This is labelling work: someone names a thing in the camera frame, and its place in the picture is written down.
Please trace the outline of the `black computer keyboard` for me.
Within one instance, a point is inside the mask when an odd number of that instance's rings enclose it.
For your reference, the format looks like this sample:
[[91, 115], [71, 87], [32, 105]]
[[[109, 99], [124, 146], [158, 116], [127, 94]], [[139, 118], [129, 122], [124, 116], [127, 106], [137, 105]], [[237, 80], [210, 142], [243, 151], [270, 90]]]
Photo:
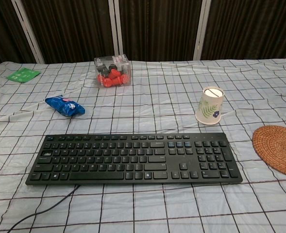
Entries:
[[241, 183], [223, 133], [47, 135], [27, 185]]

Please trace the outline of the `clear box of chess pieces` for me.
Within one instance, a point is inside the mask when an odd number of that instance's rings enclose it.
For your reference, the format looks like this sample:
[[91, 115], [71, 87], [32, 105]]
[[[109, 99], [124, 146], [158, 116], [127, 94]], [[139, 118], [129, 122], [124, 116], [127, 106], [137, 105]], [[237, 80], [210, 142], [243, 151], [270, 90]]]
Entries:
[[96, 82], [101, 87], [131, 84], [132, 67], [125, 54], [96, 57]]

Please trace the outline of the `floral paper cup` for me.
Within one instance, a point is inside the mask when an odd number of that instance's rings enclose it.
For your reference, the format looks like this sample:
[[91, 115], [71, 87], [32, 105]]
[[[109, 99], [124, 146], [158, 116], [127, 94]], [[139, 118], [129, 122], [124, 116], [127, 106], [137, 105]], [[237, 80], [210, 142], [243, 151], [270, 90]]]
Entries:
[[195, 117], [205, 125], [215, 125], [221, 119], [224, 91], [215, 86], [205, 87]]

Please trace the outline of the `blue snack packet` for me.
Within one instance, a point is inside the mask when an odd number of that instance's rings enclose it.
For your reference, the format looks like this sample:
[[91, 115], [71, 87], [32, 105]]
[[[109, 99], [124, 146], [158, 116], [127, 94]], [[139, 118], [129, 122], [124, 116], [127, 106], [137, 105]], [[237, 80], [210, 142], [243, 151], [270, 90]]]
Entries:
[[62, 95], [46, 98], [45, 103], [66, 117], [72, 117], [77, 114], [83, 115], [85, 113], [85, 109], [80, 104]]

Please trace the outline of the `white framed dark folding screen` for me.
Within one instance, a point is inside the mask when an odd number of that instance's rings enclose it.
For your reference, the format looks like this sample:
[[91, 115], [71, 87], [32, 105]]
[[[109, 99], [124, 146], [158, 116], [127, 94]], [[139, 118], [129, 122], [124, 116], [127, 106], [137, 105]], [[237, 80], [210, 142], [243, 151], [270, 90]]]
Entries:
[[[108, 0], [21, 0], [46, 63], [114, 54]], [[203, 0], [118, 0], [133, 61], [188, 61]], [[286, 0], [211, 0], [202, 60], [286, 58]], [[0, 0], [0, 63], [34, 63], [11, 0]]]

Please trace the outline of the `checked light blue tablecloth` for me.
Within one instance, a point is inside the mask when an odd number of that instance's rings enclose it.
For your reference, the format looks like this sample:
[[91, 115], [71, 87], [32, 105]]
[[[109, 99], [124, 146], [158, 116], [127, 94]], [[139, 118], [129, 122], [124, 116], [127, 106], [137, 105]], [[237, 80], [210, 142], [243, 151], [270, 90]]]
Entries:
[[[132, 63], [132, 83], [99, 88], [93, 62], [0, 64], [0, 233], [286, 233], [286, 175], [252, 146], [254, 130], [286, 127], [286, 59]], [[197, 121], [205, 87], [224, 91], [221, 119]], [[84, 109], [64, 116], [62, 95]], [[234, 185], [27, 186], [47, 134], [224, 132], [243, 182]]]

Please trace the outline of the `green flat packet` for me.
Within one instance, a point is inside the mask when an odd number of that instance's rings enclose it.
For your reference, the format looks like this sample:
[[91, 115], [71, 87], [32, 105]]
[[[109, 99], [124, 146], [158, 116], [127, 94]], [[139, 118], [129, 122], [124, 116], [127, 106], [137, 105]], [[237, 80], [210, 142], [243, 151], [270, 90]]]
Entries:
[[26, 83], [36, 76], [40, 74], [39, 71], [31, 70], [28, 68], [22, 68], [7, 77], [8, 80], [18, 82], [18, 83]]

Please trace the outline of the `round woven rattan coaster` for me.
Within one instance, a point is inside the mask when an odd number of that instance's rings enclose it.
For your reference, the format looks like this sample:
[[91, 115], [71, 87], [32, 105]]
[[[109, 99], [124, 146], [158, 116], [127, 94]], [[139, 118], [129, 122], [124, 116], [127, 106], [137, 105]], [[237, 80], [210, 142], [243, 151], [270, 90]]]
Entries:
[[259, 127], [253, 132], [252, 145], [265, 163], [286, 175], [286, 127]]

